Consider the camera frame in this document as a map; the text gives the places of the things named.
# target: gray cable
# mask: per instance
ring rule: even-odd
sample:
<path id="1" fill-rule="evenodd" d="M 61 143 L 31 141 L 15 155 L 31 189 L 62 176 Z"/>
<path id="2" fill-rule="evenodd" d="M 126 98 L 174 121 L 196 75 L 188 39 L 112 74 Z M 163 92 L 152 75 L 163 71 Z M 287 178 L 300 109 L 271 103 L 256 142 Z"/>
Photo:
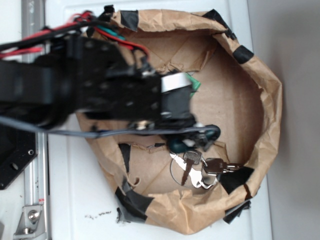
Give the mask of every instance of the gray cable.
<path id="1" fill-rule="evenodd" d="M 101 131 L 67 131 L 67 130 L 48 130 L 35 126 L 31 123 L 20 121 L 11 117 L 0 116 L 0 124 L 6 125 L 11 128 L 27 131 L 27 132 L 41 132 L 47 134 L 82 137 L 89 139 L 104 138 L 114 135 L 122 134 L 137 134 L 137 135 L 170 135 L 170 134 L 185 134 L 191 132 L 217 130 L 217 126 L 209 125 L 203 127 L 187 127 L 182 129 L 118 129 L 118 130 L 101 130 Z"/>

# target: brown paper bag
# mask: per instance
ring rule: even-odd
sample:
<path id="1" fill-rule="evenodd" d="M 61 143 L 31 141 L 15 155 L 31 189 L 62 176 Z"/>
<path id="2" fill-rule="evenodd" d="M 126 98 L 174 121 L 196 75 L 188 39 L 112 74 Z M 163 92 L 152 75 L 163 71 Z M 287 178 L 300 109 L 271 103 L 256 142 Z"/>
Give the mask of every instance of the brown paper bag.
<path id="1" fill-rule="evenodd" d="M 190 72 L 201 82 L 191 99 L 198 122 L 221 129 L 218 141 L 204 158 L 242 163 L 235 172 L 217 176 L 208 190 L 179 185 L 181 173 L 159 136 L 118 135 L 88 139 L 127 221 L 145 222 L 183 234 L 193 234 L 224 218 L 230 222 L 260 184 L 279 145 L 282 85 L 269 68 L 238 43 L 220 15 L 212 10 L 187 13 L 173 10 L 120 11 L 111 23 L 129 41 L 146 46 L 159 72 Z M 88 120 L 89 131 L 126 127 L 122 121 Z"/>

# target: robotic arm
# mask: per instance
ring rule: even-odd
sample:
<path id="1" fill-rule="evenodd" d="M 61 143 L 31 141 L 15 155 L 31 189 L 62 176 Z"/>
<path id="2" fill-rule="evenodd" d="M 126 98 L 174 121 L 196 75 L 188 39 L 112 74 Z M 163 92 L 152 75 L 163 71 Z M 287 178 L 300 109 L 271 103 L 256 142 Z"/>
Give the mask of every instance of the robotic arm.
<path id="1" fill-rule="evenodd" d="M 94 28 L 132 52 L 142 51 L 141 67 L 128 65 L 114 42 L 83 37 L 83 27 Z M 33 63 L 2 60 L 42 49 L 49 51 Z M 0 45 L 0 124 L 87 138 L 159 134 L 174 153 L 194 148 L 206 151 L 220 136 L 220 129 L 199 125 L 190 113 L 192 83 L 185 73 L 157 73 L 148 58 L 144 46 L 126 41 L 90 11 L 61 27 L 45 28 L 22 41 Z M 130 123 L 123 130 L 52 130 L 74 112 L 90 119 Z"/>

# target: cable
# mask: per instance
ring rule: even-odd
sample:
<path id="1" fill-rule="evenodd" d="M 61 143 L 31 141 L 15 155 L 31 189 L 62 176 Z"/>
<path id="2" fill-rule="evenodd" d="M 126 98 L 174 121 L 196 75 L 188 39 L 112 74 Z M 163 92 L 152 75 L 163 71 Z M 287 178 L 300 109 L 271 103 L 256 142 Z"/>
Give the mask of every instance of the cable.
<path id="1" fill-rule="evenodd" d="M 129 45 L 129 46 L 132 46 L 132 47 L 134 47 L 134 48 L 137 48 L 137 49 L 143 51 L 144 54 L 145 54 L 145 55 L 147 56 L 147 58 L 149 59 L 149 51 L 148 51 L 148 49 L 147 49 L 145 46 L 140 45 L 140 44 L 137 44 L 137 43 L 134 43 L 134 42 L 131 42 L 131 41 L 121 40 L 121 39 L 119 39 L 118 37 L 112 36 L 111 34 L 109 34 L 109 33 L 105 32 L 105 31 L 99 29 L 98 27 L 95 27 L 94 29 L 95 29 L 98 33 L 100 33 L 100 34 L 103 35 L 103 36 L 106 36 L 106 37 L 109 38 L 109 39 L 115 40 L 115 41 L 117 41 L 118 43 L 121 43 L 121 44 L 124 44 L 124 45 Z"/>
<path id="2" fill-rule="evenodd" d="M 18 49 L 6 53 L 0 53 L 0 59 L 15 56 L 15 55 L 21 55 L 21 54 L 33 54 L 33 53 L 39 53 L 42 52 L 42 47 L 30 47 L 30 48 L 24 48 L 24 49 Z"/>
<path id="3" fill-rule="evenodd" d="M 97 26 L 97 28 L 101 29 L 102 31 L 105 31 L 107 34 L 110 34 L 110 35 L 112 35 L 114 37 L 117 37 L 117 38 L 119 38 L 121 40 L 126 40 L 124 36 L 119 35 L 118 33 L 116 33 L 115 31 L 112 31 L 109 28 L 106 28 L 106 27 L 103 27 L 103 26 L 99 26 L 99 25 Z"/>
<path id="4" fill-rule="evenodd" d="M 54 38 L 57 35 L 65 34 L 70 31 L 75 31 L 84 27 L 95 27 L 97 25 L 101 25 L 103 27 L 109 27 L 109 24 L 104 22 L 104 21 L 99 21 L 99 20 L 93 20 L 90 22 L 76 22 L 72 24 L 65 24 L 61 27 L 59 27 L 58 30 L 47 30 L 45 34 L 41 35 L 36 35 L 33 36 L 32 38 L 28 38 L 22 41 L 16 41 L 16 42 L 11 42 L 11 43 L 6 43 L 0 45 L 0 52 L 11 49 L 11 48 L 29 48 L 30 46 L 34 46 L 37 44 L 41 44 L 45 42 L 46 40 L 50 40 Z"/>
<path id="5" fill-rule="evenodd" d="M 31 123 L 17 120 L 7 116 L 0 116 L 0 124 L 27 131 L 27 132 L 41 132 L 54 135 L 64 135 L 82 138 L 105 138 L 115 135 L 136 134 L 136 135 L 171 135 L 171 134 L 185 134 L 191 132 L 217 130 L 217 126 L 208 125 L 203 127 L 187 127 L 182 129 L 150 129 L 150 130 L 136 130 L 136 129 L 118 129 L 118 130 L 100 130 L 100 131 L 67 131 L 67 130 L 48 130 L 42 127 L 35 126 Z"/>
<path id="6" fill-rule="evenodd" d="M 54 32 L 54 31 L 58 31 L 58 30 L 65 29 L 65 28 L 70 27 L 70 26 L 77 25 L 78 23 L 81 23 L 81 22 L 82 23 L 83 22 L 91 22 L 91 20 L 93 18 L 94 17 L 92 15 L 91 11 L 85 11 L 82 14 L 81 13 L 75 13 L 68 19 L 66 24 L 58 26 L 58 27 L 53 28 L 53 29 L 50 29 L 50 28 L 43 29 L 42 31 L 36 32 L 35 34 L 27 36 L 27 37 L 23 38 L 22 40 L 33 39 L 35 37 L 39 37 L 39 36 Z"/>
<path id="7" fill-rule="evenodd" d="M 107 36 L 104 36 L 102 35 L 102 38 L 106 41 L 109 41 L 109 38 Z M 129 49 L 130 51 L 133 51 L 134 50 L 134 47 L 133 46 L 130 46 L 130 45 L 126 45 L 126 44 L 123 44 L 123 43 L 119 43 L 119 45 L 123 46 L 123 47 L 126 47 L 127 49 Z"/>

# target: green object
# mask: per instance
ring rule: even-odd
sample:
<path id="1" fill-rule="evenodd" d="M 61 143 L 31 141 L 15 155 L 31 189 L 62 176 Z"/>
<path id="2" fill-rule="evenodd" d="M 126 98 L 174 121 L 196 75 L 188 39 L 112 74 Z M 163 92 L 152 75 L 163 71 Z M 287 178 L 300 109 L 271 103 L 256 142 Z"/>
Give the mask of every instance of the green object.
<path id="1" fill-rule="evenodd" d="M 118 39 L 126 40 L 123 36 L 117 34 L 116 32 L 112 31 L 112 30 L 109 29 L 109 28 L 106 28 L 106 27 L 100 26 L 100 25 L 98 25 L 97 27 L 98 27 L 98 29 L 101 29 L 101 30 L 105 31 L 105 32 L 108 33 L 108 34 L 110 34 L 110 35 L 112 35 L 112 36 L 114 36 L 114 37 L 117 37 Z"/>
<path id="2" fill-rule="evenodd" d="M 201 82 L 199 82 L 197 79 L 192 77 L 189 73 L 187 73 L 186 75 L 188 76 L 189 80 L 192 82 L 192 88 L 194 90 L 194 92 L 190 94 L 190 98 L 192 98 L 195 92 L 198 90 L 198 88 L 200 88 Z"/>
<path id="3" fill-rule="evenodd" d="M 175 154 L 185 153 L 187 151 L 195 149 L 194 147 L 189 147 L 184 144 L 180 139 L 172 139 L 168 141 L 169 150 Z"/>

